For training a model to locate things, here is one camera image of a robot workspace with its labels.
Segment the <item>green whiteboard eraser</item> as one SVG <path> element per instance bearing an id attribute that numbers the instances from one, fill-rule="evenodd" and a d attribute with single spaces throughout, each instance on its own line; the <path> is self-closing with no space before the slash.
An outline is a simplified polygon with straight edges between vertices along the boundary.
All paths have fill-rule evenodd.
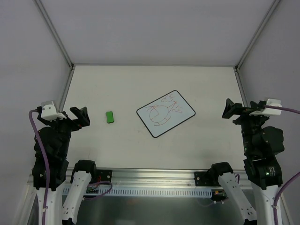
<path id="1" fill-rule="evenodd" d="M 106 115 L 106 122 L 108 124 L 114 123 L 114 114 L 113 114 L 113 111 L 107 111 L 105 113 L 105 115 Z"/>

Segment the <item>small black-framed whiteboard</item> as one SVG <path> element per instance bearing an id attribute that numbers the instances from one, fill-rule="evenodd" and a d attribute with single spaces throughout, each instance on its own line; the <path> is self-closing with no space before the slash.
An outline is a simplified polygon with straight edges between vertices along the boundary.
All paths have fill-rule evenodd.
<path id="1" fill-rule="evenodd" d="M 136 110 L 153 138 L 158 138 L 196 115 L 186 99 L 173 90 Z"/>

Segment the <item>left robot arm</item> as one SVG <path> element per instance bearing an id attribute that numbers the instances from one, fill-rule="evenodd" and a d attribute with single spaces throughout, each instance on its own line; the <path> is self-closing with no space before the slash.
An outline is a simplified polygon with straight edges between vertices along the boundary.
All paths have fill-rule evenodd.
<path id="1" fill-rule="evenodd" d="M 52 104 L 29 112 L 35 133 L 33 186 L 37 191 L 41 225 L 75 225 L 87 186 L 98 177 L 95 161 L 79 160 L 72 171 L 69 193 L 62 199 L 71 134 L 90 125 L 86 107 L 71 107 L 70 111 L 76 116 L 73 120 L 65 112 L 57 112 Z"/>

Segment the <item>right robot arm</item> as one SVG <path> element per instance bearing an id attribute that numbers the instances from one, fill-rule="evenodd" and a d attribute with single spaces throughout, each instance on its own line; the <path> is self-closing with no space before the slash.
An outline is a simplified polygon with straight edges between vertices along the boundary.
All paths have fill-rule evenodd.
<path id="1" fill-rule="evenodd" d="M 233 124 L 241 126 L 244 149 L 244 169 L 255 197 L 253 207 L 237 182 L 228 162 L 212 164 L 205 178 L 221 186 L 239 215 L 240 225 L 280 225 L 281 212 L 278 198 L 283 184 L 282 170 L 276 155 L 285 150 L 283 131 L 267 126 L 271 116 L 281 115 L 281 102 L 276 99 L 251 102 L 249 107 L 226 100 L 224 119 L 236 115 Z"/>

